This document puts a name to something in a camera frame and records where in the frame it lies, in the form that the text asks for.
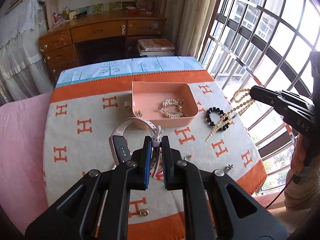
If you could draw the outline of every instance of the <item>pink cloth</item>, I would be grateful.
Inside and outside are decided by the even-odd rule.
[[[48,208],[43,141],[51,93],[0,107],[0,205],[25,233]]]

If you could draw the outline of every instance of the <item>gold button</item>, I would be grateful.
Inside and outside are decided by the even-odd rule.
[[[149,215],[149,210],[147,208],[141,209],[140,215],[142,215],[143,217],[146,217],[147,215]]]

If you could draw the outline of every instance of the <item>desk drawer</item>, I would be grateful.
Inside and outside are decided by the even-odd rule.
[[[50,72],[53,76],[53,78],[55,79],[55,81],[58,81],[58,78],[60,76],[60,73],[64,70],[70,69],[70,68],[74,68],[77,67],[78,64],[75,60],[69,60],[66,62],[62,62],[62,63],[58,63],[52,66],[49,66]]]
[[[55,49],[53,51],[45,53],[44,56],[48,66],[75,59],[72,45],[60,49]]]
[[[122,32],[121,29],[122,25],[124,25],[124,32]],[[71,29],[71,36],[73,43],[114,36],[124,36],[126,33],[125,26],[125,20],[88,24]]]
[[[128,36],[162,35],[165,21],[128,20]]]
[[[44,53],[72,44],[69,30],[39,39],[39,43],[40,48],[44,50]]]

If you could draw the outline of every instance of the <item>window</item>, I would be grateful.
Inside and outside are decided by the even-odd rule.
[[[309,53],[320,49],[320,15],[309,0],[221,0],[211,21],[199,61],[228,98],[254,85],[310,97]],[[241,119],[258,149],[273,140],[281,142],[263,158],[269,177],[262,192],[280,190],[293,152],[291,141],[283,140],[289,126],[260,102],[244,111]]]

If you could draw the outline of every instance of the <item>table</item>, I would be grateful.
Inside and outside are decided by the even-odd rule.
[[[115,72],[115,65],[130,71]],[[229,175],[252,194],[267,174],[240,117],[232,120],[229,129],[205,142],[211,130],[205,111],[216,106],[227,112],[232,106],[210,74],[200,69],[191,57],[167,57],[106,62],[62,73],[52,95],[44,139],[49,205],[89,170],[103,172],[112,168],[108,137],[123,119],[132,116],[131,110],[124,107],[131,100],[132,81],[188,83],[199,114],[187,127],[164,128],[164,135],[169,136],[171,147],[178,149],[182,157],[193,154],[191,162],[200,169],[213,171],[233,165]],[[146,135],[150,131],[130,125],[124,133],[130,151],[141,148]],[[182,192],[166,191],[162,179],[150,179],[147,191],[131,192],[129,239],[185,237]],[[139,215],[142,208],[149,209],[147,217]]]

